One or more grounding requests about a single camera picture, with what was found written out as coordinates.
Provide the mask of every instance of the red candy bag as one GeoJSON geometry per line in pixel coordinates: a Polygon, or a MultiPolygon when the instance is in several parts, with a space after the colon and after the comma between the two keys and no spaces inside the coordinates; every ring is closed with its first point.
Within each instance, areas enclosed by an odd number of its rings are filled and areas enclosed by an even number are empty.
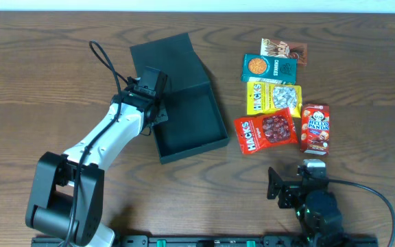
{"type": "Polygon", "coordinates": [[[263,148],[298,143],[289,108],[256,117],[234,120],[242,154],[253,154],[263,148]]]}

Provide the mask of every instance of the red snack box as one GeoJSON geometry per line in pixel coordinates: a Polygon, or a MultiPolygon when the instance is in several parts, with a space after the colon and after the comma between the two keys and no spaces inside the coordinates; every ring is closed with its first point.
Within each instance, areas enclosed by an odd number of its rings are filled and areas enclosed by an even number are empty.
{"type": "Polygon", "coordinates": [[[298,143],[289,108],[256,117],[234,120],[242,154],[252,154],[263,148],[298,143]]]}
{"type": "Polygon", "coordinates": [[[328,106],[307,104],[301,113],[301,152],[328,154],[330,114],[328,106]]]}

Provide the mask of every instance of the wood grain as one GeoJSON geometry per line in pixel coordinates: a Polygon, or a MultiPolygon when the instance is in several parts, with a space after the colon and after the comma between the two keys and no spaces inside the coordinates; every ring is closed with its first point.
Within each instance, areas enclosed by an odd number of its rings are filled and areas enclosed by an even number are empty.
{"type": "MultiPolygon", "coordinates": [[[[300,231],[293,211],[266,200],[267,169],[296,179],[296,166],[313,156],[297,145],[242,156],[232,131],[246,113],[242,58],[262,37],[309,44],[297,83],[304,102],[331,106],[328,173],[374,187],[395,208],[395,15],[0,12],[0,246],[29,246],[39,234],[24,223],[37,160],[84,137],[115,93],[88,41],[135,76],[129,46],[183,32],[211,74],[231,142],[161,165],[153,137],[132,140],[106,175],[103,222],[154,235],[300,231]]],[[[391,219],[381,200],[331,189],[345,229],[386,246],[391,219]]]]}

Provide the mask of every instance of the white background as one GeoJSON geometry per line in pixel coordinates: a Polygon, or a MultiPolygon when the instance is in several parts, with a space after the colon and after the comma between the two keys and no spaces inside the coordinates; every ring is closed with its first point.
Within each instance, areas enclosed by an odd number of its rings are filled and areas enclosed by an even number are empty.
{"type": "Polygon", "coordinates": [[[0,10],[395,13],[395,0],[0,0],[0,10]]]}

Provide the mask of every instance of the teal snack box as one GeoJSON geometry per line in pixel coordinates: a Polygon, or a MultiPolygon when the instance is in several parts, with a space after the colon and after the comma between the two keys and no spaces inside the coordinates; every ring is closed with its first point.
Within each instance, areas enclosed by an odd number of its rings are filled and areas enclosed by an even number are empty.
{"type": "Polygon", "coordinates": [[[295,84],[296,59],[245,54],[241,81],[295,84]]]}

